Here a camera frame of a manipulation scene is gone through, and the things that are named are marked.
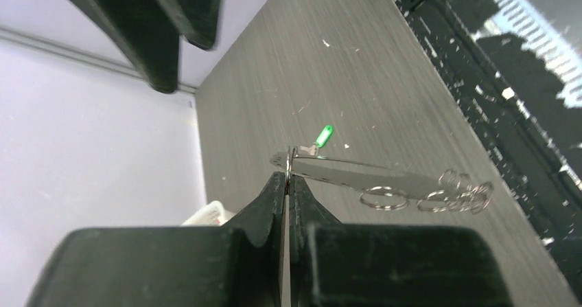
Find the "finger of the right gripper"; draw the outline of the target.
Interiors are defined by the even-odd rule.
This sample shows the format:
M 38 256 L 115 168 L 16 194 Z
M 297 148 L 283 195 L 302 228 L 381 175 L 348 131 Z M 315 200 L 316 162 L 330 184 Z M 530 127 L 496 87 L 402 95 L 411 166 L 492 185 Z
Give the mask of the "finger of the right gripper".
M 178 33 L 200 49 L 214 48 L 221 0 L 156 0 Z
M 156 0 L 69 0 L 155 91 L 178 90 L 180 37 Z

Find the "white plastic basket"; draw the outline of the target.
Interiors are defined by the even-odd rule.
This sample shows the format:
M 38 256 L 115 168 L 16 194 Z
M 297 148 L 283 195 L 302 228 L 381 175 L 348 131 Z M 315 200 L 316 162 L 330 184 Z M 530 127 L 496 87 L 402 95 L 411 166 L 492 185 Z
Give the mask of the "white plastic basket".
M 189 217 L 182 226 L 221 226 L 234 215 L 235 213 L 225 209 L 220 201 L 212 201 Z

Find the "key with green tag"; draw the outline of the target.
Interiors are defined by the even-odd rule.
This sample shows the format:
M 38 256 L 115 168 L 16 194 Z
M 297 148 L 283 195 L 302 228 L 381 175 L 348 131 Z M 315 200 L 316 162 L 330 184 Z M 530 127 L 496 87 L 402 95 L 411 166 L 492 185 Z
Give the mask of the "key with green tag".
M 309 155 L 316 156 L 319 150 L 327 144 L 333 133 L 334 127 L 332 125 L 326 125 L 310 147 L 300 146 L 299 149 Z

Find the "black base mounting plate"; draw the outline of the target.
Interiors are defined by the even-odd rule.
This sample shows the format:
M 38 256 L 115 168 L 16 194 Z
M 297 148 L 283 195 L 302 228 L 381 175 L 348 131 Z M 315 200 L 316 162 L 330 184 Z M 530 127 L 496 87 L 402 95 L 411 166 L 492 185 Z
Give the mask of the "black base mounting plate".
M 581 0 L 528 0 L 581 55 Z M 569 287 L 581 296 L 581 108 L 493 0 L 395 0 Z

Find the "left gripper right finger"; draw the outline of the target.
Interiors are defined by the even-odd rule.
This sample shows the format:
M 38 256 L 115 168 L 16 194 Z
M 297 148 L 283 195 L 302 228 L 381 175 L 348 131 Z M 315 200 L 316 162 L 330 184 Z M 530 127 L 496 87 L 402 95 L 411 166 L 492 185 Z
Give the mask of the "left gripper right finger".
M 511 306 L 474 230 L 340 222 L 304 178 L 289 183 L 293 306 Z

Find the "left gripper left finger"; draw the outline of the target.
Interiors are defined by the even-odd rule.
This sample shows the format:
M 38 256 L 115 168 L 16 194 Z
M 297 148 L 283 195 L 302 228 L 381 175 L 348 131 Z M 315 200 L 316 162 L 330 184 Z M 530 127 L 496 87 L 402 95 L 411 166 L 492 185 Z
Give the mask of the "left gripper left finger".
M 72 231 L 28 306 L 280 306 L 286 178 L 215 226 Z

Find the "large metal keyring holder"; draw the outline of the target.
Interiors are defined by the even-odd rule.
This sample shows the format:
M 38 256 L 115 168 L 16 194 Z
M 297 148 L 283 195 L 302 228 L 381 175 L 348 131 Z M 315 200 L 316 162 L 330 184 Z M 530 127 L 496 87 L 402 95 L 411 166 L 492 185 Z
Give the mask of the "large metal keyring holder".
M 478 214 L 491 202 L 490 181 L 474 183 L 463 172 L 447 169 L 438 177 L 373 164 L 307 154 L 304 147 L 277 152 L 270 163 L 290 174 L 336 185 L 359 194 L 359 202 L 380 211 L 414 204 L 420 212 Z

